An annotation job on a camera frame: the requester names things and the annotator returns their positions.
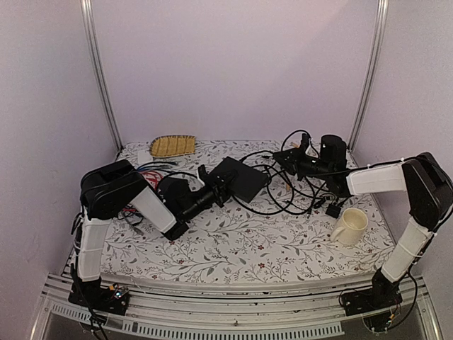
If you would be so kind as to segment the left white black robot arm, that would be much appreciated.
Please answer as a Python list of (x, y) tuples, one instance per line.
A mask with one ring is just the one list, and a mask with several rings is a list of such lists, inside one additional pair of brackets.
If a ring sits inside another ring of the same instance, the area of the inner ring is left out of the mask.
[(74, 221), (75, 258), (71, 263), (73, 284), (69, 302), (97, 311), (124, 315), (130, 296), (128, 290), (114, 284), (101, 285), (101, 257), (110, 223), (128, 205), (162, 233), (175, 241), (189, 229), (189, 222), (211, 208), (228, 201), (229, 187), (238, 176), (236, 170), (208, 173), (204, 166), (197, 170), (203, 185), (192, 191), (188, 181), (162, 178), (163, 195), (127, 161), (117, 161), (88, 172), (81, 180), (81, 211)]

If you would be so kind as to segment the left aluminium frame post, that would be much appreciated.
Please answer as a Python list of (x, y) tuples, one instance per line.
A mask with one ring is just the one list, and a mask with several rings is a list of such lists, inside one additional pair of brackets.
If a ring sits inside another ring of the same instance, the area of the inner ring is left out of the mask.
[(120, 130), (117, 126), (113, 106), (108, 93), (107, 81), (105, 79), (105, 72), (103, 70), (101, 53), (98, 46), (98, 39), (96, 35), (96, 26), (93, 16), (93, 2), (90, 0), (81, 0), (81, 15), (84, 23), (84, 30), (88, 44), (88, 53), (90, 55), (91, 63), (93, 65), (93, 72), (98, 87), (98, 92), (101, 98), (102, 107), (107, 121), (108, 129), (113, 139), (113, 144), (117, 152), (123, 148)]

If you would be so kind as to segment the cream ceramic mug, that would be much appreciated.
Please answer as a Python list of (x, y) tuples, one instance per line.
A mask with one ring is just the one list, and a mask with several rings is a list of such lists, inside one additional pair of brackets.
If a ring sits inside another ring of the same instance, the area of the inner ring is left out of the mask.
[(363, 237), (368, 226), (368, 218), (364, 211), (357, 208), (344, 210), (331, 233), (332, 242), (340, 242), (346, 246), (357, 244)]

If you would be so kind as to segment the black plug adapter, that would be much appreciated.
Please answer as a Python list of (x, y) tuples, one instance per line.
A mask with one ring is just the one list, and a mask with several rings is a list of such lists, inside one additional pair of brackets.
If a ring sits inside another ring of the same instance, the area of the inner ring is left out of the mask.
[(340, 212), (341, 207), (333, 203), (330, 203), (326, 208), (326, 214), (330, 217), (333, 217), (334, 219), (338, 219)]

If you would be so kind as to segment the white floral table mat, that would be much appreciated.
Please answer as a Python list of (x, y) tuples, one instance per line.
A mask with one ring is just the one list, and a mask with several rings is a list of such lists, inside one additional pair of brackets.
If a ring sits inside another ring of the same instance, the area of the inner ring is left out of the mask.
[[(175, 241), (156, 230), (128, 205), (110, 223), (101, 257), (105, 274), (182, 283), (287, 283), (374, 273), (394, 249), (394, 241), (370, 195), (336, 198), (318, 179), (298, 181), (276, 165), (279, 142), (200, 141), (195, 153), (153, 158), (139, 166), (137, 153), (149, 143), (130, 143), (119, 158), (129, 161), (153, 186), (162, 178), (188, 180), (202, 188), (199, 166), (208, 170), (226, 157), (270, 176), (270, 183), (250, 202), (230, 198), (194, 217)], [(292, 183), (293, 192), (286, 190)], [(368, 226), (361, 240), (346, 246), (330, 236), (338, 219), (326, 214), (330, 203), (365, 212)]]

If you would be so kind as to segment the black network switch box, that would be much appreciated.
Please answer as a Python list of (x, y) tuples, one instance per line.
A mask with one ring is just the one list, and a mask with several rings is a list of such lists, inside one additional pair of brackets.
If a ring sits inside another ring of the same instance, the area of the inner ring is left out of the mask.
[(224, 158), (211, 173), (215, 175), (233, 174), (228, 191), (245, 203), (250, 203), (270, 179), (266, 173), (231, 157)]

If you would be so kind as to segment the woven bamboo tray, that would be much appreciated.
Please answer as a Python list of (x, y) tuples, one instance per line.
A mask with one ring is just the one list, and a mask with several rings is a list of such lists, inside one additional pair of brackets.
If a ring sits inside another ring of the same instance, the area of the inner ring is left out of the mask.
[(154, 158), (179, 157), (195, 153), (196, 138), (191, 135), (167, 135), (157, 137), (150, 145)]

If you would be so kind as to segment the aluminium front rail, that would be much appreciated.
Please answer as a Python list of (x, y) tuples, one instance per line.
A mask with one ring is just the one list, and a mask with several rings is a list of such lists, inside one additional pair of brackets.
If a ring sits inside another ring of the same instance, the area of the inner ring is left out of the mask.
[(366, 289), (370, 275), (300, 283), (178, 283), (105, 274), (130, 291), (125, 315), (102, 313), (103, 330), (68, 301), (68, 273), (47, 277), (32, 339), (442, 339), (422, 277), (406, 278), (394, 328), (369, 330), (366, 315), (347, 315), (340, 299)]

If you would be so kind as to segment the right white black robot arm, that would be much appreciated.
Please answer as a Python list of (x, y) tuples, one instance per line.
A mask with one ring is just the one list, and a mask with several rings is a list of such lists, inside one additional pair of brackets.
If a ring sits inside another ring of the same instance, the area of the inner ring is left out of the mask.
[(452, 215), (452, 180), (429, 152), (350, 169), (344, 151), (323, 149), (311, 157), (301, 148), (274, 153), (274, 160), (289, 174), (321, 179), (341, 198), (384, 196), (405, 198), (407, 224), (394, 250), (372, 276), (367, 290), (343, 293), (346, 315), (358, 315), (395, 306), (403, 301), (400, 282), (429, 247), (437, 231)]

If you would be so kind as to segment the right aluminium frame post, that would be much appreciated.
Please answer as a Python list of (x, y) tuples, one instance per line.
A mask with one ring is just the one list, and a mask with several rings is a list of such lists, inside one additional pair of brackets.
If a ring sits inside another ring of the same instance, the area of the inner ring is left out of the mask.
[(365, 121), (367, 107), (372, 93), (377, 66), (379, 63), (379, 56), (382, 50), (384, 41), (386, 18), (389, 10), (388, 0), (378, 0), (376, 20), (374, 24), (374, 33), (372, 36), (372, 46), (369, 56), (367, 71), (365, 74), (365, 82), (362, 87), (357, 113), (355, 115), (354, 123), (348, 140), (348, 148), (351, 153), (357, 147), (360, 132)]

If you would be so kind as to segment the white card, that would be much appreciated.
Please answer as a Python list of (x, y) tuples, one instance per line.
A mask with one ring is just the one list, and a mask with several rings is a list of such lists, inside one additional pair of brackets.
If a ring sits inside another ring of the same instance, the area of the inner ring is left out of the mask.
[(137, 153), (137, 164), (139, 166), (152, 162), (153, 156), (150, 154), (149, 150), (139, 150)]

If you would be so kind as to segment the aluminium frame post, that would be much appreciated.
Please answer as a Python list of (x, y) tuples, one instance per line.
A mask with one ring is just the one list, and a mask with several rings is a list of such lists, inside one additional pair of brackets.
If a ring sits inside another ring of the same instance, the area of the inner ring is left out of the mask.
[(376, 20), (374, 24), (374, 33), (372, 36), (372, 46), (369, 56), (367, 71), (365, 74), (365, 82), (362, 87), (357, 113), (355, 115), (354, 123), (348, 140), (348, 148), (351, 153), (357, 147), (360, 132), (365, 121), (367, 107), (372, 93), (377, 66), (379, 63), (379, 56), (382, 50), (384, 41), (386, 18), (389, 10), (388, 0), (378, 0)]
[(93, 16), (93, 2), (90, 0), (81, 0), (81, 15), (84, 23), (84, 30), (88, 44), (88, 53), (90, 55), (91, 63), (93, 65), (93, 72), (98, 87), (98, 92), (101, 98), (102, 107), (107, 121), (108, 129), (113, 139), (113, 144), (117, 152), (123, 148), (120, 130), (117, 126), (113, 106), (108, 93), (107, 81), (105, 79), (105, 72), (103, 70), (101, 53), (98, 46), (98, 39), (96, 35), (96, 26)]

